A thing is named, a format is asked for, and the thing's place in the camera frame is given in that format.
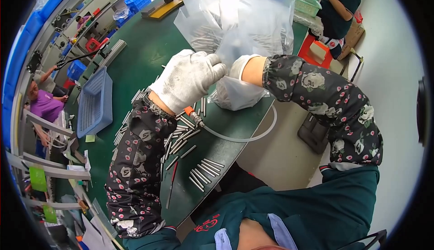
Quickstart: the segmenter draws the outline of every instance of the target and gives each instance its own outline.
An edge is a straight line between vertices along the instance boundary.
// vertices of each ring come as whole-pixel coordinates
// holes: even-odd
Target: glove
[[[241,80],[241,76],[243,74],[244,67],[246,66],[247,62],[254,58],[259,57],[258,54],[252,54],[252,55],[243,55],[240,58],[238,58],[231,67],[231,70],[229,71],[228,77],[235,78]]]
[[[182,50],[174,55],[149,88],[173,112],[179,114],[208,94],[211,85],[227,73],[216,54]]]

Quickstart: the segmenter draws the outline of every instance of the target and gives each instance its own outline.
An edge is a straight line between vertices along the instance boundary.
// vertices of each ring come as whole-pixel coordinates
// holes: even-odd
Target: green table surface
[[[98,200],[105,213],[107,213],[105,206],[107,199],[103,186],[106,181],[112,150],[115,148],[113,140],[125,114],[132,108],[132,97],[138,89],[146,88],[154,82],[157,75],[163,71],[161,65],[168,63],[174,54],[182,49],[191,48],[173,24],[177,12],[178,10],[174,10],[161,21],[142,19],[140,14],[137,14],[110,38],[109,47],[113,46],[119,39],[127,43],[125,49],[108,67],[108,74],[113,80],[113,123],[97,134],[94,143],[85,143],[85,138],[79,140],[79,151],[83,154],[84,150],[89,150],[92,166],[90,172],[93,188],[89,187],[88,195],[91,200],[94,198]],[[294,31],[293,53],[298,53],[307,27],[295,22],[292,27]],[[84,76],[89,77],[93,69],[93,66],[90,66]],[[79,81],[82,85],[85,82],[83,78]],[[66,111],[69,114],[77,114],[78,103],[74,101],[77,94],[78,92],[74,90],[66,105]],[[249,138],[255,133],[273,101],[274,97],[263,98],[252,108],[236,112],[221,109],[216,104],[209,103],[207,116],[203,117],[203,120],[209,128],[226,136]],[[246,143],[225,141],[202,129],[199,134],[188,139],[188,143],[178,152],[178,155],[182,155],[192,145],[197,145],[197,148],[184,159],[179,160],[168,210],[165,207],[173,167],[163,173],[160,192],[161,214],[168,225],[179,226],[190,215],[235,162]],[[174,156],[171,155],[166,161],[165,167],[173,158]],[[219,177],[212,178],[206,175],[212,183],[205,185],[205,192],[200,192],[188,179],[188,176],[191,169],[197,168],[196,165],[203,158],[217,161],[225,167],[222,168]],[[70,188],[67,183],[67,180],[59,181],[58,199],[61,195],[72,192],[72,190],[67,189]]]

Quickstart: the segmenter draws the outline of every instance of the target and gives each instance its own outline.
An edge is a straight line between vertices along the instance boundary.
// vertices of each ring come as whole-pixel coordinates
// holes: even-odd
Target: dark green shirt
[[[355,13],[360,5],[361,0],[339,0],[345,8],[350,10],[352,14]],[[333,31],[324,31],[325,36],[332,35],[334,39],[341,39],[346,36],[351,26],[351,20],[344,20],[339,13],[335,10],[329,0],[321,0],[322,10],[318,11],[318,16],[323,20],[324,30],[332,29]]]

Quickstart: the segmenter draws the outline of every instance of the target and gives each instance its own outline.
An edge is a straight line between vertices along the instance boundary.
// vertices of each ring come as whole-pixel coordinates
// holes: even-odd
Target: blue plastic basket
[[[79,80],[83,72],[86,70],[86,66],[79,60],[73,61],[68,68],[67,76],[72,80]]]
[[[140,12],[145,6],[151,3],[151,0],[125,0],[125,4],[130,7],[134,14]]]
[[[83,85],[79,102],[77,137],[97,134],[113,122],[113,81],[104,66]]]

